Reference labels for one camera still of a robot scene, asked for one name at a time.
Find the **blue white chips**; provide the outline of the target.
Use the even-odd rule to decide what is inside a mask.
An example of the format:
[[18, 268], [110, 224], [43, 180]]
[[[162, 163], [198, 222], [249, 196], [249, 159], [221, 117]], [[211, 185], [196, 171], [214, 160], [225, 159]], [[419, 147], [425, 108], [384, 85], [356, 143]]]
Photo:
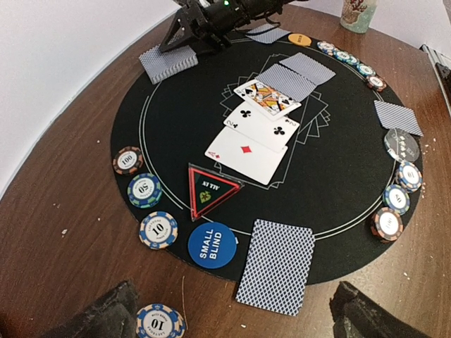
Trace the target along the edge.
[[321, 52], [329, 56], [333, 56], [334, 52], [337, 50], [334, 44], [325, 41], [320, 41], [316, 45]]
[[178, 223], [170, 213], [155, 211], [140, 223], [139, 238], [150, 249], [165, 249], [178, 238]]
[[411, 162], [403, 161], [395, 173], [395, 181], [408, 193], [419, 190], [423, 184], [421, 171]]

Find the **green white chips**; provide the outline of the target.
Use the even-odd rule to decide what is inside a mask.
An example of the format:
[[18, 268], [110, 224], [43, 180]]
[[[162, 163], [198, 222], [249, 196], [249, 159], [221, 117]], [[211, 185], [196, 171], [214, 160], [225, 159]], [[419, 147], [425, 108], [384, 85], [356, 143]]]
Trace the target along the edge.
[[404, 215], [410, 207], [407, 191], [398, 184], [387, 186], [382, 195], [383, 203], [394, 212]]
[[162, 193], [158, 177], [151, 173], [134, 176], [127, 188], [128, 199], [137, 208], [151, 208], [157, 205]]
[[376, 74], [376, 71], [371, 66], [364, 63], [357, 64], [356, 69], [364, 77], [373, 76]]

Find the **ace of diamonds card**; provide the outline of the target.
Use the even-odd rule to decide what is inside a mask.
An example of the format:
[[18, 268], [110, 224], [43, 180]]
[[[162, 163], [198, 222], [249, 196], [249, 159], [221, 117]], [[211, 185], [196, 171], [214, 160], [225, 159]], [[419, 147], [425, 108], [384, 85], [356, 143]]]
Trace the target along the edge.
[[204, 155], [261, 184], [268, 185], [282, 161], [287, 146], [275, 152], [249, 137], [224, 127]]

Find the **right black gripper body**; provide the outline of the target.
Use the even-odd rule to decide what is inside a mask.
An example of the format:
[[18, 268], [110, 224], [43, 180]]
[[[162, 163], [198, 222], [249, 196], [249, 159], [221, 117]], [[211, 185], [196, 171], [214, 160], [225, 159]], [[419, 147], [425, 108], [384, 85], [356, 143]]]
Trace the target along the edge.
[[208, 51], [220, 51], [230, 46], [226, 35], [250, 24], [253, 20], [268, 20], [281, 14], [288, 1], [184, 1], [177, 10], [159, 50], [162, 53], [184, 46], [200, 44]]

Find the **two of clubs card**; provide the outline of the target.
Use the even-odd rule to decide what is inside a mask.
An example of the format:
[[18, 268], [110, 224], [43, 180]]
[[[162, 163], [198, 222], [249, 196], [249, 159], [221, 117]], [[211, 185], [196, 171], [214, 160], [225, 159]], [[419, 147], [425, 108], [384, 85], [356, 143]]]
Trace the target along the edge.
[[223, 124], [275, 152], [281, 152], [299, 128], [299, 123], [290, 118], [269, 120], [246, 101], [235, 108]]

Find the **red black chips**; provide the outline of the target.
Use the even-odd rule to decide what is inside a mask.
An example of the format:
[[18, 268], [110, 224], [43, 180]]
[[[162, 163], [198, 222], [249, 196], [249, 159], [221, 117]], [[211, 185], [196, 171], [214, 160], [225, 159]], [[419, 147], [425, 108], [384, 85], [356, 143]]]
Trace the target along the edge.
[[387, 87], [385, 80], [377, 75], [367, 76], [366, 85], [377, 92], [382, 92]]
[[144, 164], [142, 151], [136, 146], [122, 148], [113, 158], [112, 166], [119, 175], [136, 173]]
[[400, 215], [388, 207], [380, 208], [371, 219], [371, 233], [383, 243], [396, 241], [403, 233]]

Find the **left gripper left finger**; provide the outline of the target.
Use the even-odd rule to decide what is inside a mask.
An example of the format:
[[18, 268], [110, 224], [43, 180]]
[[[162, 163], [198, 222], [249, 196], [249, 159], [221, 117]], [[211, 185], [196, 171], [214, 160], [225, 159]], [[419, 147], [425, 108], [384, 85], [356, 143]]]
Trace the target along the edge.
[[130, 281], [120, 282], [68, 322], [43, 337], [135, 337], [138, 293]]

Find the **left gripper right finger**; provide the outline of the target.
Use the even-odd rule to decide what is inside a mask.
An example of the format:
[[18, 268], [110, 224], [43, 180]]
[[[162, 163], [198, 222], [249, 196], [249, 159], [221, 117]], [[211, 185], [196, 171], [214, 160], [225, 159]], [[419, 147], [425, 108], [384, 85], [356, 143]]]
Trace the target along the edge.
[[350, 282], [340, 282], [330, 300], [335, 337], [426, 337], [397, 319]]

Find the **blue small blind button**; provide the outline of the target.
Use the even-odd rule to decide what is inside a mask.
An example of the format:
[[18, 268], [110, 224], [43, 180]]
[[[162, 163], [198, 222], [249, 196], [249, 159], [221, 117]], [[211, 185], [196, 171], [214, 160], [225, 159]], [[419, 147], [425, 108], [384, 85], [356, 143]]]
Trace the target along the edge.
[[207, 222], [192, 231], [187, 248], [191, 259], [197, 265], [215, 270], [233, 260], [237, 252], [237, 240], [227, 225]]

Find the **orange big blind button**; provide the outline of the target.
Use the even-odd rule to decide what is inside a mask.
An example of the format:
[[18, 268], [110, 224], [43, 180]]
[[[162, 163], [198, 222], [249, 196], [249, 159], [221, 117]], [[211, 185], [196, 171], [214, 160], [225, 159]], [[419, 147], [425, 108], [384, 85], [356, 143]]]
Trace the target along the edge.
[[289, 34], [288, 41], [297, 46], [311, 46], [312, 43], [312, 40], [309, 36], [301, 33]]

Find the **blue white chip stack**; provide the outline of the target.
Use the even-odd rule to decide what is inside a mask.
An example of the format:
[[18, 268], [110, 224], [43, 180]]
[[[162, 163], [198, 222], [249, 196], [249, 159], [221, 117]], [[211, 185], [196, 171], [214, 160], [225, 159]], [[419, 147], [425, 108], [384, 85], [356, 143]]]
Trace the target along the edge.
[[181, 314], [162, 303], [153, 303], [137, 312], [136, 335], [141, 338], [183, 337], [187, 329]]

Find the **queen of spades card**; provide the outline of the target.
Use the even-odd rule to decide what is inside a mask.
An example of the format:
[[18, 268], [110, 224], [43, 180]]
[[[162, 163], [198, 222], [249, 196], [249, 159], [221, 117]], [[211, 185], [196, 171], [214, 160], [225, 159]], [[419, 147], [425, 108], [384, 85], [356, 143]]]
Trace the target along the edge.
[[271, 121], [276, 121], [302, 106], [300, 102], [258, 80], [250, 80], [233, 91]]

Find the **red black all-in triangle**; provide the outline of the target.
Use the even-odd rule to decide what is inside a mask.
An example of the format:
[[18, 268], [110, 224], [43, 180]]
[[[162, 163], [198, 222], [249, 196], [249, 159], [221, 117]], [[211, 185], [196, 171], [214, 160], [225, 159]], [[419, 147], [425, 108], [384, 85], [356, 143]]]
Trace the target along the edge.
[[197, 221], [236, 195], [245, 184], [224, 174], [188, 164], [191, 221]]

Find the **blue card deck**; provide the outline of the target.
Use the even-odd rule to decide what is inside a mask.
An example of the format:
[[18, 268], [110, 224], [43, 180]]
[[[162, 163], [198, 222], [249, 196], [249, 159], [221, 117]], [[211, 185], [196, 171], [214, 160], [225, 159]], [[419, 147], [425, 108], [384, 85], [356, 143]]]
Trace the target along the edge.
[[156, 45], [139, 56], [153, 85], [198, 64], [197, 55], [190, 46], [167, 52], [161, 52], [159, 47]]

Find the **dealt blue card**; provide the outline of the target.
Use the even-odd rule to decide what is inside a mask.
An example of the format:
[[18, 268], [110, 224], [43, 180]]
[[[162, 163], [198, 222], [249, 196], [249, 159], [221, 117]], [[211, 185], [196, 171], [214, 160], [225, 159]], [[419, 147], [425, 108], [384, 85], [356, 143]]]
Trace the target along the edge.
[[314, 247], [310, 227], [255, 220], [236, 301], [274, 313], [298, 315]]
[[245, 36], [262, 44], [272, 44], [288, 34], [290, 34], [289, 31], [266, 23], [246, 32]]

